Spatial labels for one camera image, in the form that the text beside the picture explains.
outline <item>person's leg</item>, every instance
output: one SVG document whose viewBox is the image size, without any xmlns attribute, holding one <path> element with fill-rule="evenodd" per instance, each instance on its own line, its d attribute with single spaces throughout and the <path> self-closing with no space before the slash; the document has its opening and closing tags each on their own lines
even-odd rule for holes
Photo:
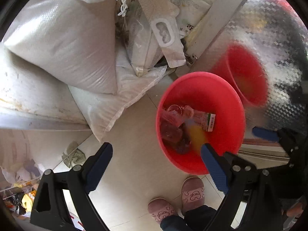
<svg viewBox="0 0 308 231">
<path fill-rule="evenodd" d="M 163 198 L 152 200 L 148 204 L 147 210 L 160 224 L 163 231 L 192 231 L 183 218 L 177 215 L 174 207 Z"/>
<path fill-rule="evenodd" d="M 199 177 L 191 177 L 182 186 L 183 215 L 186 224 L 194 231 L 203 231 L 216 213 L 204 205 L 204 184 Z"/>
</svg>

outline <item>red bucket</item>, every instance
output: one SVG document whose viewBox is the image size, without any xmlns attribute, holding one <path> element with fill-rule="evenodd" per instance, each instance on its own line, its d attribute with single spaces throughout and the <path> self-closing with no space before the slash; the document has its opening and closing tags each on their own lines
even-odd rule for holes
<svg viewBox="0 0 308 231">
<path fill-rule="evenodd" d="M 235 89 L 244 106 L 263 106 L 267 101 L 267 79 L 258 59 L 239 44 L 227 52 L 211 69 Z"/>
<path fill-rule="evenodd" d="M 238 152 L 245 131 L 244 108 L 236 91 L 224 79 L 208 72 L 194 72 L 178 78 L 161 98 L 156 115 L 158 142 L 171 163 L 190 174 L 208 174 L 201 157 L 194 151 L 181 155 L 164 145 L 160 134 L 161 112 L 173 104 L 216 114 L 213 132 L 205 133 L 209 143 L 220 156 L 226 151 Z"/>
</svg>

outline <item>tile floor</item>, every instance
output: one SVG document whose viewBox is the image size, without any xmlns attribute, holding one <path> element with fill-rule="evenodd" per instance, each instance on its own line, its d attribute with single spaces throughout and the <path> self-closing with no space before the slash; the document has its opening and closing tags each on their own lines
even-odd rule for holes
<svg viewBox="0 0 308 231">
<path fill-rule="evenodd" d="M 172 81 L 172 76 L 165 76 L 123 113 L 104 139 L 113 145 L 114 155 L 90 198 L 111 231 L 161 230 L 147 213 L 147 204 L 154 197 L 164 197 L 181 208 L 181 186 L 189 175 L 165 158 L 155 133 L 157 105 Z M 100 146 L 92 135 L 79 149 L 89 157 Z M 54 172 L 67 170 L 62 162 Z M 215 188 L 209 175 L 200 178 L 205 186 L 205 203 L 217 209 L 223 193 Z M 69 192 L 65 192 L 65 198 L 69 210 L 77 214 Z M 233 227 L 238 226 L 243 211 L 244 206 L 241 206 Z"/>
</svg>

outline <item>reflective metallic surface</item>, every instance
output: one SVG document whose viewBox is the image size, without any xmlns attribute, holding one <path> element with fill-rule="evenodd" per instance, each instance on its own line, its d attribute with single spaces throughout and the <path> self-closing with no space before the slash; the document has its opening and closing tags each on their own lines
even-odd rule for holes
<svg viewBox="0 0 308 231">
<path fill-rule="evenodd" d="M 289 91 L 308 79 L 307 40 L 307 28 L 286 0 L 247 0 L 192 71 L 209 71 L 230 44 L 244 45 L 260 60 L 269 88 L 264 107 L 245 109 L 245 137 L 252 137 L 253 126 L 305 132 L 305 105 L 292 104 Z"/>
</svg>

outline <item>wet wipes package lid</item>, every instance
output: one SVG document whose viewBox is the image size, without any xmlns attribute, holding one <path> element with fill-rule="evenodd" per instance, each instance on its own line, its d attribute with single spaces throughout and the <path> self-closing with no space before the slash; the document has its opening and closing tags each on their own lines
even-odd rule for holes
<svg viewBox="0 0 308 231">
<path fill-rule="evenodd" d="M 138 0 L 149 21 L 169 67 L 175 68 L 186 63 L 183 45 L 175 17 L 179 8 L 170 0 Z"/>
</svg>

